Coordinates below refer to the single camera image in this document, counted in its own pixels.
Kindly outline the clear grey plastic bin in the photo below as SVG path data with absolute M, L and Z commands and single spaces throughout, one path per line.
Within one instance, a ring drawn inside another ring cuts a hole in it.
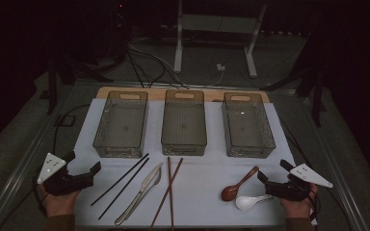
M 164 155 L 204 155 L 207 135 L 202 91 L 166 91 L 161 143 Z
M 143 157 L 147 97 L 145 91 L 108 93 L 92 144 L 101 158 Z
M 276 148 L 259 93 L 226 92 L 223 101 L 228 157 L 266 159 Z

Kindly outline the dark equipment rack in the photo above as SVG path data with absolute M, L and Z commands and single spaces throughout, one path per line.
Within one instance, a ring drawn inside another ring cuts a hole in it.
M 126 0 L 107 0 L 109 7 L 109 48 L 107 57 L 120 64 L 125 59 L 130 24 L 127 21 Z

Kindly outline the steel table knife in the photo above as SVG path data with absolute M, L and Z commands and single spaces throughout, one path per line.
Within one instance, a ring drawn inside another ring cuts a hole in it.
M 145 177 L 145 179 L 142 182 L 142 185 L 140 187 L 140 190 L 138 191 L 137 195 L 134 197 L 134 199 L 131 201 L 131 203 L 128 205 L 128 207 L 125 209 L 125 211 L 115 220 L 115 225 L 121 225 L 125 220 L 127 220 L 131 214 L 134 212 L 134 210 L 137 208 L 137 206 L 140 204 L 141 200 L 144 198 L 143 193 L 145 192 L 145 189 L 149 186 L 152 178 L 155 176 L 156 172 L 158 170 L 161 170 L 162 163 L 158 164 L 151 170 L 148 175 Z

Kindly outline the brown wooden spoon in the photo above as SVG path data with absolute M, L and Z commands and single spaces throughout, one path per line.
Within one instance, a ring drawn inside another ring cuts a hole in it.
M 239 188 L 252 176 L 259 171 L 258 166 L 254 166 L 237 184 L 225 187 L 221 192 L 222 201 L 228 202 L 236 198 Z

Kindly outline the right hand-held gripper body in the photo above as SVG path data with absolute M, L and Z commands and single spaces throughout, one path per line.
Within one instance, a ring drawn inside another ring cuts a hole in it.
M 307 198 L 311 184 L 330 189 L 333 187 L 333 183 L 306 164 L 295 166 L 288 171 L 287 178 L 289 181 L 285 183 L 269 180 L 264 184 L 266 194 L 290 201 L 302 201 Z

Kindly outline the white metal stand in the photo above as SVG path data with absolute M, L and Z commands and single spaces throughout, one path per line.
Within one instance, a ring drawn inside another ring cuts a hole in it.
M 183 55 L 183 31 L 223 32 L 235 34 L 250 34 L 251 41 L 244 47 L 249 76 L 257 77 L 257 71 L 253 59 L 253 49 L 258 39 L 263 17 L 267 5 L 262 4 L 258 15 L 255 17 L 222 16 L 211 14 L 191 14 L 183 12 L 183 0 L 178 0 L 177 7 L 177 36 L 174 55 L 173 71 L 180 73 L 182 69 Z

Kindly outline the dark square floor plate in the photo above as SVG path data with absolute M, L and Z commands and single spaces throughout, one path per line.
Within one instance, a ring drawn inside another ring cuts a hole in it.
M 55 126 L 56 127 L 72 127 L 75 124 L 75 115 L 58 115 Z

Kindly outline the white ceramic spoon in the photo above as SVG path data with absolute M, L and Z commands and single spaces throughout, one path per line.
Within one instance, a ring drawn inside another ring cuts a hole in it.
M 273 197 L 268 194 L 260 195 L 260 196 L 237 196 L 235 203 L 236 207 L 241 211 L 247 211 L 253 205 L 257 204 L 258 202 L 272 199 Z

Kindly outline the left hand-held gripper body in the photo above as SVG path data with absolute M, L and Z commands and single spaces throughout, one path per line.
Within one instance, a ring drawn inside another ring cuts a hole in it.
M 81 191 L 93 185 L 94 176 L 90 171 L 79 175 L 70 175 L 63 157 L 47 153 L 37 178 L 37 184 L 53 195 L 65 195 Z

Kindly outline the person's left hand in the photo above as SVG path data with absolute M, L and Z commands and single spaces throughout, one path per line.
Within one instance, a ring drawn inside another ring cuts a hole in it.
M 39 185 L 39 189 L 43 194 L 42 205 L 49 218 L 74 214 L 75 202 L 80 193 L 79 191 L 56 196 L 48 193 L 43 185 Z

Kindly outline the person's right hand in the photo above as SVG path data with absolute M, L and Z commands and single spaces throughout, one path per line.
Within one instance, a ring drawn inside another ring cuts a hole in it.
M 310 218 L 310 213 L 315 205 L 315 197 L 318 188 L 315 184 L 310 185 L 310 192 L 306 199 L 302 201 L 290 201 L 280 198 L 279 202 L 287 218 Z

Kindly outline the black stand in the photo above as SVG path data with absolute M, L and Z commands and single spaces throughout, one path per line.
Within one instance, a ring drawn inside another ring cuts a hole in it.
M 110 79 L 107 79 L 98 72 L 89 69 L 87 66 L 75 61 L 68 55 L 51 55 L 47 61 L 48 90 L 46 92 L 46 97 L 49 100 L 47 110 L 49 115 L 54 112 L 58 103 L 57 79 L 60 79 L 65 85 L 74 85 L 77 81 L 74 70 L 83 72 L 96 81 L 110 82 Z
M 313 93 L 311 117 L 318 127 L 321 126 L 320 113 L 322 111 L 323 92 L 319 41 L 319 37 L 315 33 L 311 33 L 305 40 L 288 76 L 270 86 L 260 87 L 261 90 L 273 91 L 296 80 L 301 80 L 296 88 L 296 94 L 299 97 L 308 97 Z

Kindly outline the white table mat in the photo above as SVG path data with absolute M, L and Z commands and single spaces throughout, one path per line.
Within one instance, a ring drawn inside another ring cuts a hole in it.
M 87 171 L 97 162 L 101 163 L 101 170 L 95 175 L 92 187 L 80 193 L 75 206 L 76 222 L 82 227 L 114 227 L 115 220 L 136 196 L 147 174 L 160 163 L 162 163 L 161 169 L 168 172 L 168 157 L 161 151 L 164 104 L 161 101 L 152 101 L 148 105 L 148 120 L 145 129 L 145 153 L 149 153 L 149 161 L 107 214 L 98 220 L 101 213 L 136 170 L 133 169 L 94 205 L 91 206 L 91 203 L 137 163 L 134 159 L 101 158 L 94 150 L 93 139 L 104 104 L 102 99 L 92 101 L 74 147 L 76 158 L 68 166 L 71 173 L 77 174 Z M 284 182 L 287 179 L 287 172 L 279 162 L 280 160 L 291 161 L 293 157 L 274 105 L 268 103 L 265 109 L 277 144 L 276 149 L 266 159 L 231 158 L 225 151 L 222 106 L 218 102 L 206 103 L 207 146 L 204 155 L 183 157 L 182 166 L 172 185 L 174 227 L 228 228 L 283 225 L 284 213 L 277 199 L 261 201 L 247 211 L 241 211 L 234 203 L 224 202 L 221 199 L 223 188 L 237 184 L 254 166 L 258 166 L 272 181 Z M 172 170 L 174 170 L 180 157 L 170 158 Z M 146 194 L 128 220 L 123 222 L 123 227 L 148 228 L 167 186 L 168 179 L 163 177 L 160 183 Z M 256 177 L 247 180 L 239 190 L 241 195 L 247 196 L 258 196 L 264 192 L 264 185 Z M 168 199 L 165 201 L 155 227 L 170 227 Z

